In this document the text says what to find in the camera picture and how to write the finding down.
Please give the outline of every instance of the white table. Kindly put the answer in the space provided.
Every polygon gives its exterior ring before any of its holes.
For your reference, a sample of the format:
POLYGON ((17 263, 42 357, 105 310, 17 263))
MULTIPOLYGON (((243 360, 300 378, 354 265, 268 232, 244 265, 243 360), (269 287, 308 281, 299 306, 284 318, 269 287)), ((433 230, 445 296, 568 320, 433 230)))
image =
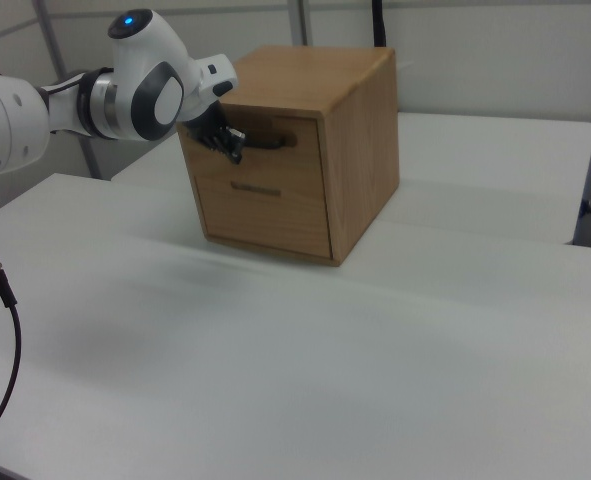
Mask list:
MULTIPOLYGON (((398 192, 380 219, 571 243, 591 158, 591 124, 399 115, 398 192)), ((114 182, 190 194, 177 136, 114 182)))
MULTIPOLYGON (((29 479, 591 478, 591 249, 376 220, 340 268, 210 244, 184 194, 0 211, 29 479)), ((0 304, 0 397, 12 327, 0 304)))

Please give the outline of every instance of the black pole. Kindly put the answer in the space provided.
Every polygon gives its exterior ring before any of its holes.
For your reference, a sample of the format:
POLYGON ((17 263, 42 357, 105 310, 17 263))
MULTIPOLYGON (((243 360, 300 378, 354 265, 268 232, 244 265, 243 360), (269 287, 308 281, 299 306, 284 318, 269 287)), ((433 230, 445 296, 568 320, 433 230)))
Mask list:
POLYGON ((376 47, 386 46, 386 28, 382 0, 373 0, 373 40, 376 47))

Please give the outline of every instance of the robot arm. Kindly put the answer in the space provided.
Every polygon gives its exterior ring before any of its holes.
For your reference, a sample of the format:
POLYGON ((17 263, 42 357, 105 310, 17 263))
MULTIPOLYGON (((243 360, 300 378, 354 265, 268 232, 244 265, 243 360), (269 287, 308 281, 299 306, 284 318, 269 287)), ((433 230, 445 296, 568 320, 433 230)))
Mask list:
POLYGON ((173 29, 152 10, 131 10, 108 30, 113 68, 78 74, 35 89, 0 76, 0 173, 40 158, 50 132, 151 141, 176 121, 194 138, 241 160, 244 135, 228 125, 219 98, 237 87, 225 55, 191 58, 173 29))

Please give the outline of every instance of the white wall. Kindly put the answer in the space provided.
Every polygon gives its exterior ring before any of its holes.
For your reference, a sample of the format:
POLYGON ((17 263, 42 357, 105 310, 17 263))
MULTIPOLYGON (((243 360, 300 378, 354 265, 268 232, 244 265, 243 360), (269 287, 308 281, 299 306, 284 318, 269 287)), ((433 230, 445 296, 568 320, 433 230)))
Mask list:
MULTIPOLYGON (((57 79, 30 1, 0 2, 0 71, 34 85, 57 79), (22 28, 5 34, 18 25, 22 28)), ((88 175, 75 138, 63 134, 51 136, 41 160, 17 172, 0 175, 0 207, 55 172, 88 175)))
MULTIPOLYGON (((291 43, 286 0, 49 0, 46 6, 66 69, 111 66, 108 26, 118 12, 142 5, 159 10, 195 58, 225 53, 236 60, 263 44, 291 43)), ((103 178, 110 179, 157 143, 98 139, 92 145, 103 178)))
MULTIPOLYGON (((372 45, 370 10, 341 3, 311 1, 314 44, 372 45)), ((402 110, 591 122, 591 5, 414 5, 384 11, 388 45, 413 62, 402 110)), ((591 245, 588 219, 580 241, 591 245)))

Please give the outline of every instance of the drawer front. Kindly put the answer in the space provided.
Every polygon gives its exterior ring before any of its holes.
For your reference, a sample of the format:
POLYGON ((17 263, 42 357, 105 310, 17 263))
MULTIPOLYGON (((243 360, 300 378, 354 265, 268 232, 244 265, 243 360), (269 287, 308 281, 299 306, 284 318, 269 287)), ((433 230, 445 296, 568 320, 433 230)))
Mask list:
POLYGON ((239 165, 200 144, 183 142, 208 235, 330 258, 317 123, 230 113, 257 145, 239 165))

